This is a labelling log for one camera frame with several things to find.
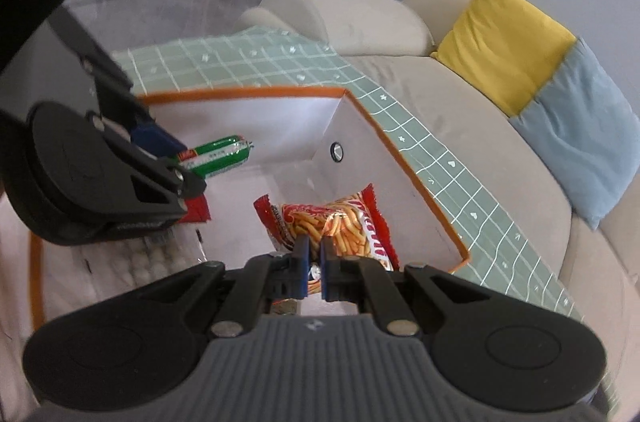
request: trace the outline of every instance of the floor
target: floor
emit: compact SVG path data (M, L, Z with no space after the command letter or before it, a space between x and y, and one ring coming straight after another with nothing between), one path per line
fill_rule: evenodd
M227 34L260 0L66 0L108 52Z

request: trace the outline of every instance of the snack bag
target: snack bag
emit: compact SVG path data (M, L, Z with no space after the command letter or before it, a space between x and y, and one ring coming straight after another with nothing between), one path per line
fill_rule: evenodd
M254 207L277 249L291 251L296 236L309 235L312 252L309 293L320 290L317 263L320 261L320 238L323 236L334 239L337 256L365 256L377 259L388 271L399 268L389 229L376 206L373 184L355 195L324 206L274 206L269 196L265 195L254 202Z

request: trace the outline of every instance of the picture of fries on package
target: picture of fries on package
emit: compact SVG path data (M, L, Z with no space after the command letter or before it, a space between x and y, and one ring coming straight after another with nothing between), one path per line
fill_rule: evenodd
M260 220L278 249L292 250L298 235L309 235L312 269L309 293L320 290L320 239L332 237L337 256L363 256L377 259L385 269L399 268L385 219L376 206L373 184L355 195L324 206L282 204L274 206L265 195L254 202Z

